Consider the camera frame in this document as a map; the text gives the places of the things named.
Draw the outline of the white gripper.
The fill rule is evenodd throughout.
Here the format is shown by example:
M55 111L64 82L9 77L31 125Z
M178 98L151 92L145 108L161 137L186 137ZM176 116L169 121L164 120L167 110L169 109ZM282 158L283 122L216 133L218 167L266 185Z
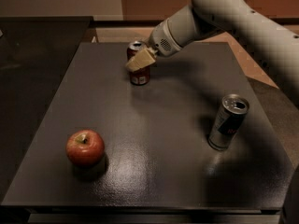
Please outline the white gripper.
M170 33L168 20L162 21L152 30L148 39L148 46L150 48L143 48L129 59L125 65L129 72L136 72L154 64L157 55L169 57L182 50L182 47Z

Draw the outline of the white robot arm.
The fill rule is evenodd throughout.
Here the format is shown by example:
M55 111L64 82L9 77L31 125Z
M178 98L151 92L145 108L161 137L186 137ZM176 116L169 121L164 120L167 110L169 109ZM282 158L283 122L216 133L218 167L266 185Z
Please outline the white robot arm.
M129 59L126 69L136 72L169 57L193 41L222 32L230 34L281 91L299 106L299 37L266 18L244 0L192 0L162 21Z

